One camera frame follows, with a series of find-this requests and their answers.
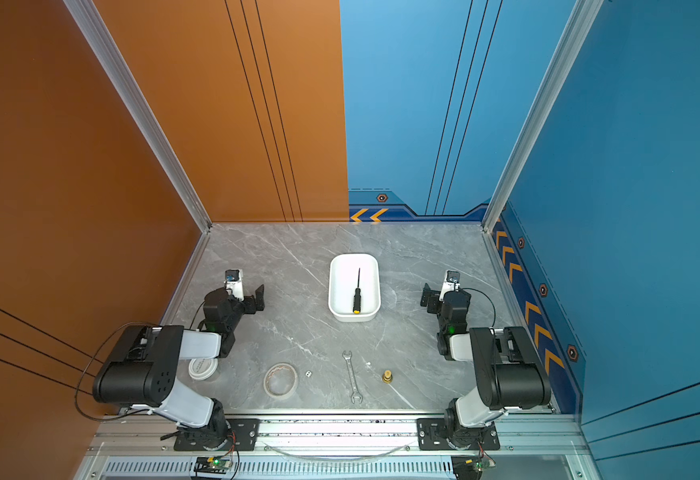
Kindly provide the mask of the right small circuit board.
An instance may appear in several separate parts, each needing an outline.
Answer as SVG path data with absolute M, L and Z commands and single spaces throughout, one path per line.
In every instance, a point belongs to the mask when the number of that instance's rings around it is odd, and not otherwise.
M 487 470 L 496 467 L 490 456 L 452 456 L 451 461 L 457 480 L 480 480 Z

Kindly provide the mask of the white tape roll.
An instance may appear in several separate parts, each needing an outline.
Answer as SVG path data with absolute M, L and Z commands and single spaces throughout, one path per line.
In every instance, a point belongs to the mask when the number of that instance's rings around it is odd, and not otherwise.
M 188 364 L 190 377 L 196 381 L 209 380 L 218 370 L 217 358 L 193 359 Z

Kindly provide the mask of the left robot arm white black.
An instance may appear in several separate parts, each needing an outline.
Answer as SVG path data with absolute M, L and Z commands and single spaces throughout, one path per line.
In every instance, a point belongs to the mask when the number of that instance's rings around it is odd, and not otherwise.
M 102 404 L 133 407 L 176 424 L 173 436 L 180 450 L 252 449 L 258 424 L 237 430 L 223 404 L 204 396 L 177 378 L 182 360 L 220 360 L 235 344 L 235 329 L 245 315 L 265 309 L 265 287 L 237 298 L 227 288 L 207 294 L 199 330 L 181 325 L 129 325 L 113 347 L 93 383 L 93 397 Z

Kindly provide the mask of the white plastic bin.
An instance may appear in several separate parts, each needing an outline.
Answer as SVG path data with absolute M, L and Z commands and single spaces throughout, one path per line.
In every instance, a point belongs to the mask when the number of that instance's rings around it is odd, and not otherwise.
M 362 309 L 352 312 L 358 269 L 361 268 Z M 341 254 L 330 265 L 328 306 L 341 323 L 363 323 L 373 320 L 381 309 L 379 263 L 366 253 Z

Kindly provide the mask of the left green circuit board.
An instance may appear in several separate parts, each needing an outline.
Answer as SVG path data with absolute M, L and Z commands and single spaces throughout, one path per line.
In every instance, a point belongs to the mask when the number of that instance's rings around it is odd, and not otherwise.
M 195 458 L 191 477 L 194 479 L 231 479 L 236 464 L 223 456 L 198 456 Z

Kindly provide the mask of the silver open-end wrench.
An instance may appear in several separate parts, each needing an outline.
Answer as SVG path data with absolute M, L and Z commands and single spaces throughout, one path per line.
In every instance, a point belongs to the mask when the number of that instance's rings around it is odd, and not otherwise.
M 351 402 L 356 405 L 360 405 L 363 403 L 363 395 L 360 392 L 357 378 L 356 378 L 356 373 L 354 370 L 353 362 L 352 362 L 352 352 L 350 350 L 345 350 L 342 352 L 342 357 L 346 363 L 347 371 L 348 371 L 348 376 L 349 376 L 349 381 L 350 381 L 350 386 L 351 386 Z

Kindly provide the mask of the black yellow screwdriver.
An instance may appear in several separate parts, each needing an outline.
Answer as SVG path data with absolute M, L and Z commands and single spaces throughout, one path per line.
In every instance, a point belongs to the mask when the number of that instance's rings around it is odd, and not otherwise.
M 352 312 L 359 315 L 362 309 L 361 268 L 358 269 L 356 288 L 354 290 Z

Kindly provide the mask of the aluminium corner post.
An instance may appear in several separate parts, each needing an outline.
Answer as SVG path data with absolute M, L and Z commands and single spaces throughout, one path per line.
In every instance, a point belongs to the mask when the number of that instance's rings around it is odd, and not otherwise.
M 90 0 L 64 4 L 196 225 L 208 233 L 213 225 L 210 215 L 97 6 Z
M 498 222 L 603 3 L 575 2 L 486 210 L 484 233 L 491 233 Z

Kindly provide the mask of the clear tape roll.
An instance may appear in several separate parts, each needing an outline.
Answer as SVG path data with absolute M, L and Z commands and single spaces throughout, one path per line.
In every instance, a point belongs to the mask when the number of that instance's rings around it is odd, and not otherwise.
M 298 387 L 299 375 L 289 363 L 277 363 L 265 374 L 263 388 L 273 399 L 285 400 L 292 396 Z

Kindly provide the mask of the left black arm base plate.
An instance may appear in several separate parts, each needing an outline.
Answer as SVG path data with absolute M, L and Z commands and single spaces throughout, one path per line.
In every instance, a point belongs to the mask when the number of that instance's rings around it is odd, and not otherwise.
M 199 429 L 178 431 L 174 450 L 179 452 L 228 452 L 231 449 L 242 452 L 253 451 L 259 436 L 259 418 L 227 419 L 226 434 L 212 435 L 201 433 Z

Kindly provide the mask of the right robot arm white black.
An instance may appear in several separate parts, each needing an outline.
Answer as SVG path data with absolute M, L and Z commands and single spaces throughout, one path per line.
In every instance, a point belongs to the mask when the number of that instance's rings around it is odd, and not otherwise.
M 474 371 L 474 386 L 452 399 L 442 418 L 417 420 L 425 451 L 497 451 L 497 422 L 551 401 L 549 376 L 526 329 L 470 327 L 471 299 L 471 292 L 456 284 L 441 291 L 423 287 L 420 304 L 438 320 L 439 353 L 448 361 L 470 363 Z

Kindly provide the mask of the left aluminium corner post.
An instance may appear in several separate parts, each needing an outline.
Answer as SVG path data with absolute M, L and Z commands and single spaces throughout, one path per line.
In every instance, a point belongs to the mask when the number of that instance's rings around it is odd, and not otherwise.
M 97 6 L 90 0 L 64 4 L 196 225 L 208 233 L 213 225 L 210 215 Z

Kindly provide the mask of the right aluminium corner post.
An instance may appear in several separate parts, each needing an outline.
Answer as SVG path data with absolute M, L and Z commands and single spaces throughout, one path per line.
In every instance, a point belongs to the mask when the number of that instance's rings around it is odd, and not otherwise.
M 575 2 L 486 210 L 484 233 L 491 233 L 498 222 L 603 3 Z

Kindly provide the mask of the aluminium front rail frame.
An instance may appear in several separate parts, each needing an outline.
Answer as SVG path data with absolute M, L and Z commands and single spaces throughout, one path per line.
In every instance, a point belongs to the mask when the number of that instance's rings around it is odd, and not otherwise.
M 481 479 L 597 479 L 600 474 L 579 425 L 570 415 L 515 413 L 501 419 L 501 448 L 419 448 L 424 411 L 236 411 L 259 418 L 253 451 L 179 452 L 172 424 L 131 417 L 102 425 L 76 473 L 78 479 L 194 479 L 198 456 L 236 464 L 231 479 L 456 479 L 452 456 L 490 456 L 496 467 Z

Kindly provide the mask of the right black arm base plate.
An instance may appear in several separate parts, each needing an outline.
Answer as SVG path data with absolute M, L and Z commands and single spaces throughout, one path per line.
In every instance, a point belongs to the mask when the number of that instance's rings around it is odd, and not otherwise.
M 494 424 L 488 427 L 467 428 L 456 423 L 450 427 L 442 417 L 419 418 L 416 424 L 419 448 L 423 451 L 498 451 L 501 448 Z

